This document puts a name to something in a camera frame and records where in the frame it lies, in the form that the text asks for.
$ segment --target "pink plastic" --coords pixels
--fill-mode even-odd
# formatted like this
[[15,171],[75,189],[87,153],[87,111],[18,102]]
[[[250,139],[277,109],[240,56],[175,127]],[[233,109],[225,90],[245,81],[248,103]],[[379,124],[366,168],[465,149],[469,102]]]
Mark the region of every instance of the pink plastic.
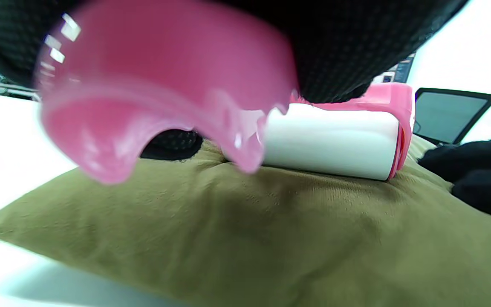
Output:
[[254,172],[267,114],[285,113],[298,89],[286,37],[213,2],[94,0],[64,15],[45,43],[42,124],[107,184],[125,181],[145,145],[169,129],[197,130]]
[[[304,99],[294,99],[292,103],[308,103]],[[335,111],[378,111],[387,112],[399,121],[399,134],[393,166],[388,179],[395,177],[403,168],[409,152],[415,123],[415,99],[413,89],[402,83],[372,84],[363,97],[345,103],[312,104],[323,110]]]

